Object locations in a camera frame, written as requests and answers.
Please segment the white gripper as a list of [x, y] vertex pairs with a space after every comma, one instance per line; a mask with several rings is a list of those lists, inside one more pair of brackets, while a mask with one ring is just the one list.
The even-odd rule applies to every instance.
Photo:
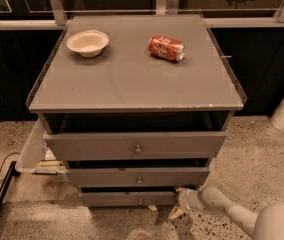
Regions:
[[200, 210], [202, 208], [200, 192], [183, 187], [175, 187], [177, 196], [177, 206], [174, 206], [168, 219], [174, 220], [183, 215], [185, 211]]

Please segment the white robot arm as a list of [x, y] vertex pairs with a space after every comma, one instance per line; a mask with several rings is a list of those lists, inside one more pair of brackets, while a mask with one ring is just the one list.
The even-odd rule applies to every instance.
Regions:
[[216, 187], [204, 187], [200, 191], [179, 188], [169, 219], [195, 210], [224, 214], [253, 240], [284, 240], [284, 204], [269, 204], [254, 213], [231, 201]]

